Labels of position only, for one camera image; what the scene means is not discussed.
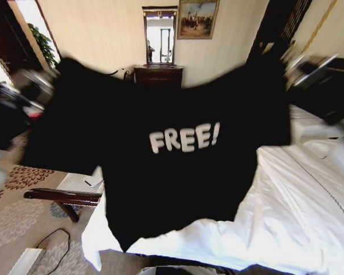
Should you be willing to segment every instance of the mirror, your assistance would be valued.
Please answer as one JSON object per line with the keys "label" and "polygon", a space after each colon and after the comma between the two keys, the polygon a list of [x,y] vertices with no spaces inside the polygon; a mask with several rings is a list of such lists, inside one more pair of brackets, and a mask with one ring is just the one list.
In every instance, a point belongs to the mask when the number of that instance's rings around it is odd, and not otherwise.
{"label": "mirror", "polygon": [[148,65],[173,65],[177,6],[143,7]]}

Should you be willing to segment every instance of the mirror frame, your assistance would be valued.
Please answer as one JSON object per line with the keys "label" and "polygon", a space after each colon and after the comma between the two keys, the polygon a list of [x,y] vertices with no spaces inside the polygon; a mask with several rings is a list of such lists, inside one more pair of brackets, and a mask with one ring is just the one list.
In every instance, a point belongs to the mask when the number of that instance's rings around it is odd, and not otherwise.
{"label": "mirror frame", "polygon": [[[142,7],[143,9],[143,18],[144,18],[144,36],[145,36],[145,58],[147,61],[147,65],[155,65],[155,66],[171,66],[174,65],[174,46],[176,41],[176,17],[177,17],[177,10],[178,6],[148,6]],[[171,62],[149,62],[148,59],[148,38],[147,38],[147,14],[148,11],[173,11],[173,48],[172,48],[172,61]]]}

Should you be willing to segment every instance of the green leaves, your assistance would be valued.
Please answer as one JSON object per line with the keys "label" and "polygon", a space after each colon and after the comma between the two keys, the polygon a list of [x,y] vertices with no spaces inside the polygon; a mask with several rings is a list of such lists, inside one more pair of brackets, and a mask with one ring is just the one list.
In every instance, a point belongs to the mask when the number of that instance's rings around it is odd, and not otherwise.
{"label": "green leaves", "polygon": [[56,60],[54,59],[53,55],[53,49],[48,45],[48,42],[50,42],[50,38],[40,33],[38,30],[38,27],[35,27],[33,24],[28,23],[28,27],[32,31],[34,39],[36,39],[36,42],[38,46],[40,47],[42,54],[44,55],[46,62],[50,67],[55,67],[57,65]]}

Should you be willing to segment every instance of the wooden dresser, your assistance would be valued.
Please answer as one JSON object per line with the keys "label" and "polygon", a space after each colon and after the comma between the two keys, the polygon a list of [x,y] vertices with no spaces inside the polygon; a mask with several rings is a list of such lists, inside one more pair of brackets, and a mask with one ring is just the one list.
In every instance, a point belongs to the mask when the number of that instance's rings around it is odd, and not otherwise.
{"label": "wooden dresser", "polygon": [[136,83],[156,89],[180,89],[182,82],[182,67],[179,66],[136,66]]}

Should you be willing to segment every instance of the black t-shirt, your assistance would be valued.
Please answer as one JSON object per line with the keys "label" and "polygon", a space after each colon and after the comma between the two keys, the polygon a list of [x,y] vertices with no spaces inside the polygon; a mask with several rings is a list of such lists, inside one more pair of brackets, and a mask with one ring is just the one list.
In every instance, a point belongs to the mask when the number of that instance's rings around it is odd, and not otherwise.
{"label": "black t-shirt", "polygon": [[108,225],[126,251],[196,219],[232,221],[261,145],[290,143],[285,80],[262,57],[193,88],[153,90],[63,59],[22,165],[102,167]]}

